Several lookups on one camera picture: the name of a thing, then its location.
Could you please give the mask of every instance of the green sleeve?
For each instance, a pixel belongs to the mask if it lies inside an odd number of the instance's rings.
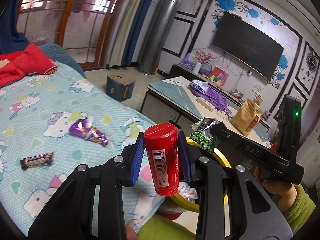
[[[153,215],[138,233],[138,240],[194,240],[188,229],[159,215]]]
[[[289,223],[293,234],[303,226],[316,207],[301,185],[294,186],[297,190],[296,200],[292,207],[283,213],[283,216]]]

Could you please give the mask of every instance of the black tv screen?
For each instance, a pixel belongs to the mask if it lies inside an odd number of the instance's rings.
[[[243,61],[268,80],[283,52],[275,40],[228,12],[224,12],[220,20],[212,45]]]

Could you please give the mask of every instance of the red blanket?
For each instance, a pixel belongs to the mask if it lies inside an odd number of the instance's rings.
[[[57,69],[36,45],[29,44],[24,51],[0,55],[0,88],[27,75],[49,75]]]

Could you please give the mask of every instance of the human hand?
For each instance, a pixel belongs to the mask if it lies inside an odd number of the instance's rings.
[[[260,180],[261,168],[258,166],[254,171],[256,181],[271,194],[281,196],[277,204],[281,213],[291,208],[297,197],[297,190],[293,184],[281,180]]]
[[[125,232],[127,233],[127,240],[138,240],[138,235],[133,229],[133,221],[129,220],[125,225]]]

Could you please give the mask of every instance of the light blue bedsheet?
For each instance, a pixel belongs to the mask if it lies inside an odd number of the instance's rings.
[[[24,234],[79,164],[104,164],[154,124],[69,66],[56,64],[53,75],[28,76],[0,89],[0,201]],[[70,125],[83,117],[106,133],[106,147],[68,134]],[[19,160],[44,152],[54,152],[53,165],[21,169]],[[138,230],[163,199],[154,190],[145,153],[138,182],[133,188],[123,187],[125,222],[133,219]]]

